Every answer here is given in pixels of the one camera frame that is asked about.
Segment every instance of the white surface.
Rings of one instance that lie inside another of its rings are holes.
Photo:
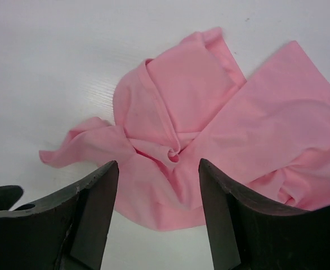
[[[37,151],[89,116],[112,119],[122,75],[213,26],[246,76],[296,39],[330,81],[330,0],[0,0],[0,185],[23,186],[23,204],[89,173]],[[102,269],[212,269],[206,229],[158,233],[115,213]]]

